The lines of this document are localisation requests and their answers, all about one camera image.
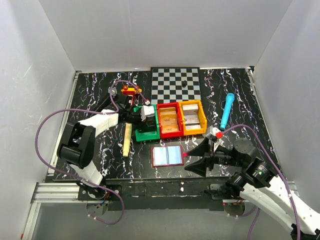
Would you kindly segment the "red leather card holder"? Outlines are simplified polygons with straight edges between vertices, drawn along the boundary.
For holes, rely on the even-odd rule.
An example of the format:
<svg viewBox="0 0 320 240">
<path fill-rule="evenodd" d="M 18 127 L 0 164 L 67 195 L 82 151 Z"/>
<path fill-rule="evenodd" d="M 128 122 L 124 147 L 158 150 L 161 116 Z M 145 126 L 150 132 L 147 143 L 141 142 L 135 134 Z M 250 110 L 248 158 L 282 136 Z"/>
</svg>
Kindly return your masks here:
<svg viewBox="0 0 320 240">
<path fill-rule="evenodd" d="M 151 148 L 152 167 L 183 166 L 185 155 L 180 145 L 156 146 Z"/>
</svg>

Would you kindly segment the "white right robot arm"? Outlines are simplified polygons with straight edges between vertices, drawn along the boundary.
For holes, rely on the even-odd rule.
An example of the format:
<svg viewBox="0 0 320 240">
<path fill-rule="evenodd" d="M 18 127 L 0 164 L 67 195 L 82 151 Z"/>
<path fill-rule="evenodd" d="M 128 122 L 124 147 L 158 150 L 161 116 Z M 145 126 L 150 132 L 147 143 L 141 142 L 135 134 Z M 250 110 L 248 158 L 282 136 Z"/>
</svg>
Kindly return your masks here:
<svg viewBox="0 0 320 240">
<path fill-rule="evenodd" d="M 227 149 L 220 145 L 218 138 L 206 137 L 184 154 L 200 157 L 184 169 L 205 177 L 215 164 L 240 167 L 216 194 L 250 201 L 280 223 L 293 240 L 318 240 L 320 214 L 287 188 L 272 163 L 259 158 L 258 153 L 246 138 L 237 139 L 232 149 Z"/>
</svg>

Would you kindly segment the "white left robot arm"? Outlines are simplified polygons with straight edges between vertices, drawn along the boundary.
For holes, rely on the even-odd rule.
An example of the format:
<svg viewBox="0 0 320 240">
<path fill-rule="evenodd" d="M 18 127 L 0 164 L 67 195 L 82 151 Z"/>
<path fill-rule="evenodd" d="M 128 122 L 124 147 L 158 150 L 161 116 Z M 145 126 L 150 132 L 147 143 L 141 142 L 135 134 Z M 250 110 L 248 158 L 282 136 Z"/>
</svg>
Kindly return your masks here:
<svg viewBox="0 0 320 240">
<path fill-rule="evenodd" d="M 92 161 L 96 138 L 119 123 L 142 123 L 141 113 L 134 111 L 134 97 L 120 95 L 113 100 L 119 108 L 117 113 L 113 113 L 116 108 L 107 96 L 92 109 L 97 113 L 89 113 L 88 118 L 78 122 L 68 122 L 57 149 L 58 158 L 66 161 L 81 178 L 89 181 L 86 185 L 93 188 L 103 180 Z"/>
</svg>

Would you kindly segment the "black card stack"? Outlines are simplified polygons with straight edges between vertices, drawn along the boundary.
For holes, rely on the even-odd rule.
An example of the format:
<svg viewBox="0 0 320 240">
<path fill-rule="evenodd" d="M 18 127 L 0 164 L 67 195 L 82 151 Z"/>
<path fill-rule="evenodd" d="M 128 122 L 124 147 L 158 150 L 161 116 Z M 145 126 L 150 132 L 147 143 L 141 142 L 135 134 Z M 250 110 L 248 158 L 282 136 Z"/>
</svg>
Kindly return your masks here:
<svg viewBox="0 0 320 240">
<path fill-rule="evenodd" d="M 148 132 L 154 132 L 154 131 L 157 130 L 157 122 L 156 122 L 155 117 L 148 117 L 146 119 L 145 124 L 147 126 L 147 131 Z"/>
</svg>

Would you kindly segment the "white card stack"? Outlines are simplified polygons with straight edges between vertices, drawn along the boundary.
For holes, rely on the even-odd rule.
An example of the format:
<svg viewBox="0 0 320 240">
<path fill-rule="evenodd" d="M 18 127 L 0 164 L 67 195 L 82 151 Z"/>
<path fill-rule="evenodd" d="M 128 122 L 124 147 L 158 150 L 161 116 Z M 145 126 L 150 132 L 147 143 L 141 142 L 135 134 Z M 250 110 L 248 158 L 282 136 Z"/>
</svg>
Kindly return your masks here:
<svg viewBox="0 0 320 240">
<path fill-rule="evenodd" d="M 201 129 L 199 106 L 197 104 L 183 105 L 182 112 L 184 115 L 185 129 L 187 131 Z"/>
</svg>

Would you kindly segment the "gold card stack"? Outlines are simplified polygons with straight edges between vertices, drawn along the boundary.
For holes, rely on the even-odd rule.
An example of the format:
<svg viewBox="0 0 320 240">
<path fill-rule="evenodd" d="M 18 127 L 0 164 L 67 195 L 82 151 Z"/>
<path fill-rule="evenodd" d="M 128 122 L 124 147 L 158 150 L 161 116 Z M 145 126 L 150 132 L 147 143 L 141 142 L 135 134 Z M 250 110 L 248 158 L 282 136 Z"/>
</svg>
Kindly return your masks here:
<svg viewBox="0 0 320 240">
<path fill-rule="evenodd" d="M 159 109 L 161 131 L 166 133 L 178 132 L 178 115 L 175 107 L 166 107 Z"/>
</svg>

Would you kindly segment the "yellow plastic bin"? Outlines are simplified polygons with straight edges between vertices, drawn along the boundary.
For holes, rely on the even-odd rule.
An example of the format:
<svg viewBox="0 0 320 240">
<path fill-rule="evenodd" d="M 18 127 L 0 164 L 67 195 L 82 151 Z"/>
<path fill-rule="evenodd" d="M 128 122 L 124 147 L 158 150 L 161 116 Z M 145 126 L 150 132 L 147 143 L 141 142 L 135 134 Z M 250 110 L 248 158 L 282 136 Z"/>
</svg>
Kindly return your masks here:
<svg viewBox="0 0 320 240">
<path fill-rule="evenodd" d="M 200 100 L 178 102 L 185 136 L 202 135 L 207 130 L 207 118 Z"/>
</svg>

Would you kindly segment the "red toy phone booth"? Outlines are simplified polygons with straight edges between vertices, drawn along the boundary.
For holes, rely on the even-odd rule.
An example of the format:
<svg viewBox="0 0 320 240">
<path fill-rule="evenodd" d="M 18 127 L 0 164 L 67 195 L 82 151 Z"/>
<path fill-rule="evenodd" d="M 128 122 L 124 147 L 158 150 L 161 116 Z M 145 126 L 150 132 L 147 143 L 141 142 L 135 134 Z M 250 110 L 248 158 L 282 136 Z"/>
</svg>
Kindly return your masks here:
<svg viewBox="0 0 320 240">
<path fill-rule="evenodd" d="M 139 93 L 142 92 L 141 88 L 139 88 L 138 86 L 136 86 L 136 87 L 137 87 L 137 89 L 135 89 L 134 87 L 128 87 L 127 85 L 124 85 L 122 90 L 121 90 L 121 92 L 124 95 L 131 97 L 131 100 L 129 101 L 131 106 L 135 102 L 136 95 L 139 95 Z"/>
</svg>

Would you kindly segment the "green plastic bin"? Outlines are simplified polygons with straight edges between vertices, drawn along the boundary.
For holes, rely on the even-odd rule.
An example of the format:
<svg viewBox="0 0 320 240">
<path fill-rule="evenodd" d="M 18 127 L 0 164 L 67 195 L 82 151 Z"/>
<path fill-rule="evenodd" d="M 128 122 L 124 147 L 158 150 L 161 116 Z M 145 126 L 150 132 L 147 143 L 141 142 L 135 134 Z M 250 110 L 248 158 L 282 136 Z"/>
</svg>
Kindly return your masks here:
<svg viewBox="0 0 320 240">
<path fill-rule="evenodd" d="M 160 126 L 158 120 L 157 107 L 152 104 L 155 110 L 156 131 L 147 131 L 146 121 L 134 127 L 134 134 L 137 142 L 154 141 L 160 139 Z"/>
</svg>

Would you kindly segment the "black microphone silver head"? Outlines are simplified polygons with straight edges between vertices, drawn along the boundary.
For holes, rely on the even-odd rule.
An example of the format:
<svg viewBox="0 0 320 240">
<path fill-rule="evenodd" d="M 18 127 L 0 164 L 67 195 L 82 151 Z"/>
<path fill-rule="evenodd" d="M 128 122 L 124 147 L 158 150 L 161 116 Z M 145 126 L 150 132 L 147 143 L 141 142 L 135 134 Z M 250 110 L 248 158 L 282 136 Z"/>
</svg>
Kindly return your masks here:
<svg viewBox="0 0 320 240">
<path fill-rule="evenodd" d="M 107 93 L 105 96 L 103 96 L 100 100 L 97 101 L 97 104 L 93 108 L 94 112 L 101 112 L 102 110 L 106 109 L 111 103 L 111 96 L 115 97 L 118 94 L 118 91 L 116 88 L 111 88 L 109 90 L 109 93 Z"/>
</svg>

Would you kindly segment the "red plastic bin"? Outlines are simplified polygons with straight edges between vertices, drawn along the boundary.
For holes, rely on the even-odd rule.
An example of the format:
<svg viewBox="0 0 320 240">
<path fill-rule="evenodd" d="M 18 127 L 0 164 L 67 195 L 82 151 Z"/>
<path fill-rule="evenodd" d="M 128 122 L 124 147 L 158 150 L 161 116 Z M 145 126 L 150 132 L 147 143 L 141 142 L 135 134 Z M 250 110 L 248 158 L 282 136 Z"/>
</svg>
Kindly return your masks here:
<svg viewBox="0 0 320 240">
<path fill-rule="evenodd" d="M 170 133 L 163 133 L 162 126 L 160 123 L 160 109 L 161 108 L 171 108 L 174 107 L 177 112 L 177 121 L 179 126 L 179 131 L 177 132 L 170 132 Z M 160 130 L 160 138 L 161 139 L 169 139 L 169 138 L 178 138 L 184 136 L 184 127 L 183 127 L 183 120 L 181 116 L 181 111 L 178 102 L 171 102 L 171 103 L 160 103 L 156 105 L 157 114 L 158 114 L 158 121 L 159 121 L 159 130 Z"/>
</svg>

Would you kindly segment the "cream toy microphone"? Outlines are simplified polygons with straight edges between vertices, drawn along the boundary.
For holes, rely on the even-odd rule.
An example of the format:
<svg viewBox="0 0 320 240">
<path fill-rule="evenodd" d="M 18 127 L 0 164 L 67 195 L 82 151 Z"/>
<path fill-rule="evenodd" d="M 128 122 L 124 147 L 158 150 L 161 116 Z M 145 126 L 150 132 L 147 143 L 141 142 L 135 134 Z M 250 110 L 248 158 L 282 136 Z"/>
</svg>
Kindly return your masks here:
<svg viewBox="0 0 320 240">
<path fill-rule="evenodd" d="M 123 150 L 122 150 L 122 155 L 125 158 L 127 158 L 130 153 L 131 137 L 132 137 L 132 124 L 126 123 L 124 138 L 123 138 Z"/>
</svg>

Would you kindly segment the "blue toy microphone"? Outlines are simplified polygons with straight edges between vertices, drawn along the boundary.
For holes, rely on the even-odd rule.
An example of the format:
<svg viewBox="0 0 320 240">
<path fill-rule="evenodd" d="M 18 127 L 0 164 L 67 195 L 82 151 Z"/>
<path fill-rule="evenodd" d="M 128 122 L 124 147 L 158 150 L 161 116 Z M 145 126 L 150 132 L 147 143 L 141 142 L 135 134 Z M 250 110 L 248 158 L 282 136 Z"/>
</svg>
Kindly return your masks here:
<svg viewBox="0 0 320 240">
<path fill-rule="evenodd" d="M 228 124 L 230 112 L 232 109 L 233 102 L 235 100 L 235 95 L 233 93 L 228 93 L 225 98 L 225 105 L 222 113 L 222 118 L 220 121 L 220 129 L 225 130 Z"/>
</svg>

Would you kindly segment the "black chess pawn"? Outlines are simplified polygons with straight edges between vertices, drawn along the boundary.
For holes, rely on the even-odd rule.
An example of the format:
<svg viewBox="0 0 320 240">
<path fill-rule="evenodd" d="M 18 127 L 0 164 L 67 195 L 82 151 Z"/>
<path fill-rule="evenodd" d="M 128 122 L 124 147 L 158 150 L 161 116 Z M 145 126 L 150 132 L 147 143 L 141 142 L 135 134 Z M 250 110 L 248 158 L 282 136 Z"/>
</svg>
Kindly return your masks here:
<svg viewBox="0 0 320 240">
<path fill-rule="evenodd" d="M 181 85 L 183 88 L 185 88 L 187 86 L 187 81 L 184 80 Z"/>
</svg>

